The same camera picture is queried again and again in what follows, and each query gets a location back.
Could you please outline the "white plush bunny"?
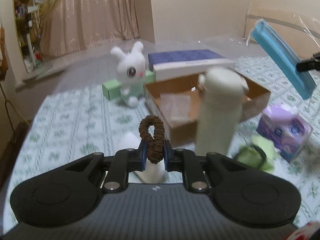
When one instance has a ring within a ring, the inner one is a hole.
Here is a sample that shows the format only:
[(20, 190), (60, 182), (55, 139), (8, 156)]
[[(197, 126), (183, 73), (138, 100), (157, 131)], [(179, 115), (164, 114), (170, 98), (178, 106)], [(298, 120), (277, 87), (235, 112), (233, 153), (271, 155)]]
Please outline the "white plush bunny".
[(143, 95), (143, 79), (146, 75), (146, 60), (143, 43), (136, 41), (130, 52), (125, 53), (118, 46), (110, 53), (117, 61), (117, 80), (120, 83), (120, 98), (130, 108), (137, 107)]

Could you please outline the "brown cardboard box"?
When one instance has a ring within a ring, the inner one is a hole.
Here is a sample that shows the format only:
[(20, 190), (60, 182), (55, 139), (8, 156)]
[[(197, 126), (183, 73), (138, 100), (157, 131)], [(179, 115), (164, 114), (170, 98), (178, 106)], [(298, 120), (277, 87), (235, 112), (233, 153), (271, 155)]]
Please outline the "brown cardboard box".
[[(242, 100), (242, 117), (239, 120), (240, 122), (262, 112), (268, 105), (271, 95), (268, 89), (250, 78), (245, 77), (245, 80), (247, 81), (249, 91)], [(198, 74), (193, 74), (144, 85), (145, 102), (150, 114), (161, 118), (164, 124), (165, 138), (170, 141), (172, 146), (181, 146), (195, 140), (201, 104), (197, 81)], [(161, 94), (186, 94), (190, 96), (190, 120), (183, 123), (170, 124), (160, 109)]]

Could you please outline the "beige curtain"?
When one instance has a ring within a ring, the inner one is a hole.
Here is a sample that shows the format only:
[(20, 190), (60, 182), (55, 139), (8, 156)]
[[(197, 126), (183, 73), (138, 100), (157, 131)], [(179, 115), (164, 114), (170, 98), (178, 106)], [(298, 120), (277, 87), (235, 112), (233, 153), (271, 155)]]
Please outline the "beige curtain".
[(139, 37), (135, 0), (61, 0), (42, 25), (40, 50), (49, 58)]

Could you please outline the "cream thermos bottle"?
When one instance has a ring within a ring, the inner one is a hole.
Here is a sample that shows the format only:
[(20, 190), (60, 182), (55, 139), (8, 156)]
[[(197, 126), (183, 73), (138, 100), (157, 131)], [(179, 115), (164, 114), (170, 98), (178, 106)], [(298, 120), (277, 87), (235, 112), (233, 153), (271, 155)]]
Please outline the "cream thermos bottle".
[(242, 98), (249, 91), (247, 81), (232, 69), (213, 67), (207, 70), (201, 84), (195, 154), (226, 155), (242, 117)]

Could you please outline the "blue surgical mask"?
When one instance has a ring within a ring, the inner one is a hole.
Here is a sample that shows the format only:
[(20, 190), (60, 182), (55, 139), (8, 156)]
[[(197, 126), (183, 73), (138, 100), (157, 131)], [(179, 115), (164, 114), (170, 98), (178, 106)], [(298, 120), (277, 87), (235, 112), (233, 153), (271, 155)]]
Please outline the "blue surgical mask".
[(249, 33), (285, 74), (303, 100), (311, 98), (317, 85), (308, 71), (299, 72), (297, 65), (302, 61), (291, 47), (264, 20), (259, 19)]

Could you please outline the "clear plastic bag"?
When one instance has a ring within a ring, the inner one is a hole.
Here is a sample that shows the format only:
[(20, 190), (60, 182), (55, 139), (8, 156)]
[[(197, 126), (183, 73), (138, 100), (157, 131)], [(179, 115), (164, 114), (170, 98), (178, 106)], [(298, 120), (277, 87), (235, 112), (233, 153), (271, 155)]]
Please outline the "clear plastic bag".
[(198, 119), (200, 102), (197, 91), (161, 94), (160, 110), (167, 122), (184, 124)]

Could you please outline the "small green box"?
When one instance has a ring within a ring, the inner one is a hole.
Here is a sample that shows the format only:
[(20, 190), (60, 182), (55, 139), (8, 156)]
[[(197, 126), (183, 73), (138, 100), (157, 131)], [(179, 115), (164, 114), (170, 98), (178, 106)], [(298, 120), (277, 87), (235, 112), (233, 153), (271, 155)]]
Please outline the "small green box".
[[(153, 72), (147, 70), (146, 76), (143, 78), (143, 83), (153, 83), (155, 82), (155, 75)], [(102, 84), (103, 95), (107, 100), (114, 100), (120, 97), (120, 87), (121, 84), (116, 80), (109, 80)]]

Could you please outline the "wooden bookshelf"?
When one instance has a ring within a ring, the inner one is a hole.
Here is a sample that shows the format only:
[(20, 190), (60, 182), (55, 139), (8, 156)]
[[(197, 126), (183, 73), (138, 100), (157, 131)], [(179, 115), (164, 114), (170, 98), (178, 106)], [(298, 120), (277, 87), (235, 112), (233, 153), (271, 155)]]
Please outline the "wooden bookshelf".
[(40, 34), (35, 0), (13, 0), (16, 33), (27, 73), (42, 64)]

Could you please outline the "light green cloth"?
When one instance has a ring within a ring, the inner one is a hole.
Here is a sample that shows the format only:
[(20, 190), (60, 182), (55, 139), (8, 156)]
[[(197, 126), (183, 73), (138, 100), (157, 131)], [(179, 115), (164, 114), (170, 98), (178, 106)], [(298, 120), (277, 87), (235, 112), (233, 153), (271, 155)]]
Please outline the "light green cloth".
[(241, 146), (234, 160), (261, 171), (272, 173), (274, 163), (278, 159), (278, 153), (273, 141), (259, 134), (251, 136), (251, 143)]

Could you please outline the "brown hair scrunchie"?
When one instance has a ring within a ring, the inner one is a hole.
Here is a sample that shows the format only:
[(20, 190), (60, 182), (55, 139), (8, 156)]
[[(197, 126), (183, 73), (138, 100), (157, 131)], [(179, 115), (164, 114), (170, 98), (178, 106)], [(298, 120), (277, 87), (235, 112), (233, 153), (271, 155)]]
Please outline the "brown hair scrunchie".
[(141, 120), (139, 134), (147, 143), (147, 159), (158, 164), (163, 159), (164, 125), (162, 120), (155, 115), (147, 115)]

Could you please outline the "purple tissue pack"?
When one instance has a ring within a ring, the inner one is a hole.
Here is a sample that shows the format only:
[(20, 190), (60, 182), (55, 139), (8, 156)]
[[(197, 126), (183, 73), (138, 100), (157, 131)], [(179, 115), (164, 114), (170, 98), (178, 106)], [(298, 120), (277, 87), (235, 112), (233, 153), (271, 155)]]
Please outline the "purple tissue pack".
[(257, 133), (273, 141), (288, 163), (296, 157), (312, 132), (312, 126), (300, 116), (297, 107), (286, 104), (267, 106), (257, 127)]

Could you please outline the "blue and white flat box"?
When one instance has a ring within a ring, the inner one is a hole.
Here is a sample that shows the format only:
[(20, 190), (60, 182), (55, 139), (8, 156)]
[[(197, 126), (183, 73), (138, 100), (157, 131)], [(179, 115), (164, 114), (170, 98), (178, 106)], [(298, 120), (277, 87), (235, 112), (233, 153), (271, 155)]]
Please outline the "blue and white flat box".
[(156, 81), (203, 73), (215, 66), (235, 68), (235, 61), (208, 49), (150, 53), (148, 60)]

